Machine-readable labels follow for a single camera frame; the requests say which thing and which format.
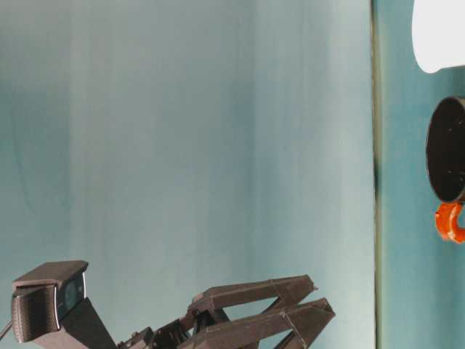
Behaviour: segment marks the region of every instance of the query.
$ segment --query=vertical edge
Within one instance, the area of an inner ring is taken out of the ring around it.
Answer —
[[[374,249],[375,249],[375,348],[382,349],[382,294],[381,294],[381,153],[382,153],[382,124],[381,124],[381,95],[377,82],[380,81],[379,71],[379,37],[376,36],[376,0],[370,0],[371,10],[371,89],[372,89],[372,117],[373,117],[373,174],[374,174]]]

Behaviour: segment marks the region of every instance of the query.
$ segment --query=teal wall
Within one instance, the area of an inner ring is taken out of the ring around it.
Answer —
[[[208,286],[308,273],[337,312],[314,348],[373,348],[369,17],[366,1],[4,1],[0,321],[45,260],[90,261],[115,340]]]
[[[90,262],[115,340],[250,281],[251,13],[246,0],[3,2],[0,321],[12,279],[47,260]]]
[[[315,348],[374,348],[369,3],[256,8],[254,275],[313,277],[337,314]]]
[[[463,69],[423,73],[413,56],[413,0],[374,2],[379,348],[462,348],[463,247],[434,228],[439,206],[426,176],[434,107],[465,93]]]

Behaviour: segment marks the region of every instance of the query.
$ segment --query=webcam lens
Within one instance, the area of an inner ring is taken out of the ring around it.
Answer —
[[[67,310],[71,310],[76,305],[77,295],[76,283],[72,281],[66,286],[65,290],[65,306]]]

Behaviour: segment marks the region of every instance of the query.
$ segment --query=black plastic part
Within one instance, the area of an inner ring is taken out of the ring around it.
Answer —
[[[54,311],[55,286],[17,289],[12,298],[13,332],[19,343],[58,331]]]
[[[426,165],[439,200],[465,201],[465,99],[447,97],[436,107],[426,141]]]

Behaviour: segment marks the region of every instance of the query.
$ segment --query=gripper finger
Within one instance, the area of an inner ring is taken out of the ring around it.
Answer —
[[[179,349],[239,349],[292,330],[295,336],[280,343],[282,349],[308,348],[335,316],[326,299],[292,305],[266,313],[209,326]]]
[[[189,306],[189,310],[198,312],[213,311],[278,297],[278,300],[269,308],[270,310],[271,308],[282,308],[283,306],[298,304],[315,289],[313,281],[307,275],[250,284],[212,287],[196,296]]]

